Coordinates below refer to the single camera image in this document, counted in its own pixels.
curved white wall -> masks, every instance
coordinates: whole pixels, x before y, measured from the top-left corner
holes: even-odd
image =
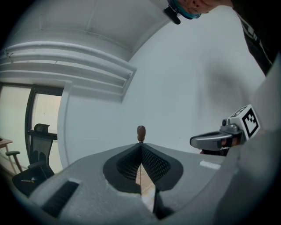
[[[146,142],[199,152],[190,137],[219,129],[265,79],[227,7],[179,26],[169,23],[130,63],[138,71],[122,104],[72,87],[65,115],[69,163],[136,142],[138,125],[147,128]]]

black mesh chair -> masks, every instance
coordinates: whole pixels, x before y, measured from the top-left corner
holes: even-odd
[[[31,134],[30,152],[28,152],[28,169],[15,175],[12,182],[23,194],[29,196],[37,186],[54,175],[49,166],[50,150],[53,144],[53,137],[48,132],[49,125],[37,124]],[[7,156],[19,154],[18,151],[7,152]]]

wooden gear shift knob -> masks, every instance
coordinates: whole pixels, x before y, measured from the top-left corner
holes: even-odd
[[[144,142],[144,139],[145,139],[145,127],[144,126],[137,127],[137,139],[140,143]]]

